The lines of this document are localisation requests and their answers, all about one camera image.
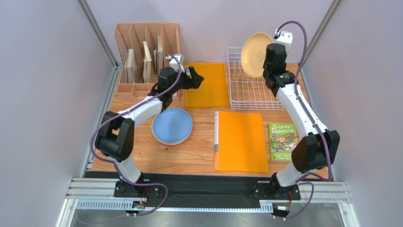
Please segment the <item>tan wooden plate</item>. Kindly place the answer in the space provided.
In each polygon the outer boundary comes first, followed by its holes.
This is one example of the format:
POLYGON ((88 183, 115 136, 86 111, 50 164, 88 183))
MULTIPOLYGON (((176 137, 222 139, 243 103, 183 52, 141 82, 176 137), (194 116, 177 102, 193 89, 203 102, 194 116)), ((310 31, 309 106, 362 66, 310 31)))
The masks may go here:
POLYGON ((241 66, 247 76, 263 76, 266 47, 272 43, 273 38, 264 32, 255 33, 246 40, 241 51, 241 66))

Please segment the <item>blue grey plate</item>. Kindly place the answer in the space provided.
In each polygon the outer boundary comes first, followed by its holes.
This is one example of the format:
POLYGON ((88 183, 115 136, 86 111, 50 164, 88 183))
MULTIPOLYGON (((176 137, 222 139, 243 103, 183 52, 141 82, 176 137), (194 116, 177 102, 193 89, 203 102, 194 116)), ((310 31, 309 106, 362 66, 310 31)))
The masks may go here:
POLYGON ((193 119, 187 111, 172 107, 157 114, 151 126, 154 133, 192 133, 193 119))

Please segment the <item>yellow beige plate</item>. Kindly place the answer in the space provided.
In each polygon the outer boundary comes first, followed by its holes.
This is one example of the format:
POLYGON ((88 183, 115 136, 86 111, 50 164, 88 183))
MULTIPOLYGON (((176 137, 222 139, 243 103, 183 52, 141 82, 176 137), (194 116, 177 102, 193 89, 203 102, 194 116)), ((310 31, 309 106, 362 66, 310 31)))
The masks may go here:
POLYGON ((183 143, 190 137, 190 133, 154 133, 153 136, 161 144, 175 146, 183 143))

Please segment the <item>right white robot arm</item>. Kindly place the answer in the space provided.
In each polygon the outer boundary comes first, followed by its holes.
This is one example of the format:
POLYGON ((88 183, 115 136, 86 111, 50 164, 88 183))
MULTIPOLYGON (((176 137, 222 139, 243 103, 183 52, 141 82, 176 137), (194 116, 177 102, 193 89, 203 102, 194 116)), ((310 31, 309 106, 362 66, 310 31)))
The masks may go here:
POLYGON ((263 63, 265 84, 285 106, 300 138, 291 162, 271 177, 269 190, 276 199, 288 197, 299 181, 317 170, 331 169, 340 142, 338 132, 329 130, 307 103, 297 77, 286 70, 286 57, 285 45, 269 44, 263 63))

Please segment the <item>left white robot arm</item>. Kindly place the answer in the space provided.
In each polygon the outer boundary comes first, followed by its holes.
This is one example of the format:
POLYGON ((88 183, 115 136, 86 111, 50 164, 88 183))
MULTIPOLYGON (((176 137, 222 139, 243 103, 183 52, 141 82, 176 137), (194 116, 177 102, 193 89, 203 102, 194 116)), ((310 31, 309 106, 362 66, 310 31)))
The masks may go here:
POLYGON ((118 188, 137 197, 149 186, 144 183, 144 175, 131 156, 135 129, 150 117, 165 111, 176 92, 198 89, 203 81, 204 77, 192 66, 183 70, 165 67, 160 71, 151 92, 141 102, 118 113, 108 111, 104 114, 92 142, 104 155, 102 161, 111 163, 116 169, 120 178, 118 188))

